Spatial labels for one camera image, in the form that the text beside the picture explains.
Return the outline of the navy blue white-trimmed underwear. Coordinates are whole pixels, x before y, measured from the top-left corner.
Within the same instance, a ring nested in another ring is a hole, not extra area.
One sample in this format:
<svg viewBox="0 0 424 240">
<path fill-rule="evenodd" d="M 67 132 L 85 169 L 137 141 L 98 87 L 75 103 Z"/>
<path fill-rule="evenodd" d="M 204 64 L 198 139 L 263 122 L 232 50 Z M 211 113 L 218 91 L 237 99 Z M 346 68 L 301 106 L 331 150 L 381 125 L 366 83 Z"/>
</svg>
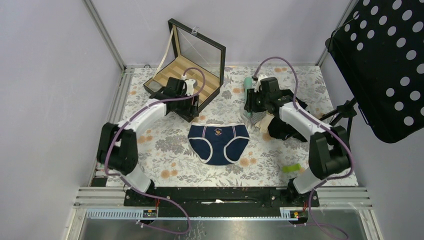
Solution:
<svg viewBox="0 0 424 240">
<path fill-rule="evenodd" d="M 192 123 L 187 140 L 204 164 L 225 166 L 240 160 L 250 136 L 243 123 Z"/>
</svg>

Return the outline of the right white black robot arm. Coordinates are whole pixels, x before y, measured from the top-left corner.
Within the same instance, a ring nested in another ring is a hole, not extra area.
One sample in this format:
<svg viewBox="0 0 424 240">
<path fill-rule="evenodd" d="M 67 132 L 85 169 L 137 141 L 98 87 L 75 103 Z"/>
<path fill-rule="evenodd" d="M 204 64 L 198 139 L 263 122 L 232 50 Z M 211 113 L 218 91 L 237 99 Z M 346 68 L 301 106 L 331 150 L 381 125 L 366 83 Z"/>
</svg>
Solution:
<svg viewBox="0 0 424 240">
<path fill-rule="evenodd" d="M 327 180 L 341 179 L 341 172 L 353 172 L 352 153 L 347 131 L 342 126 L 333 127 L 305 111 L 286 90 L 246 91 L 244 109 L 247 112 L 267 111 L 295 129 L 309 143 L 308 168 L 287 185 L 287 201 L 293 206 L 307 199 L 307 192 Z"/>
</svg>

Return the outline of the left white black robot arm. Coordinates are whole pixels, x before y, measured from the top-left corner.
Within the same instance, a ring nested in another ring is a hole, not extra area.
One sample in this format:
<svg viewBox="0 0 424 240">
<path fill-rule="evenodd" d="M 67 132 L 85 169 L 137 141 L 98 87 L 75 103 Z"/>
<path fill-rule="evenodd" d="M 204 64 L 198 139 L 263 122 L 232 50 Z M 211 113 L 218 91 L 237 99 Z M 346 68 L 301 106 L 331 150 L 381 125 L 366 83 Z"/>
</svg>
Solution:
<svg viewBox="0 0 424 240">
<path fill-rule="evenodd" d="M 193 117 L 198 112 L 199 81 L 182 76 L 170 77 L 165 87 L 150 95 L 140 110 L 118 123 L 107 122 L 101 129 L 96 159 L 103 164 L 107 176 L 121 180 L 136 192 L 136 199 L 144 206 L 152 204 L 155 192 L 152 180 L 141 170 L 138 138 L 156 121 L 170 112 L 181 112 Z"/>
</svg>

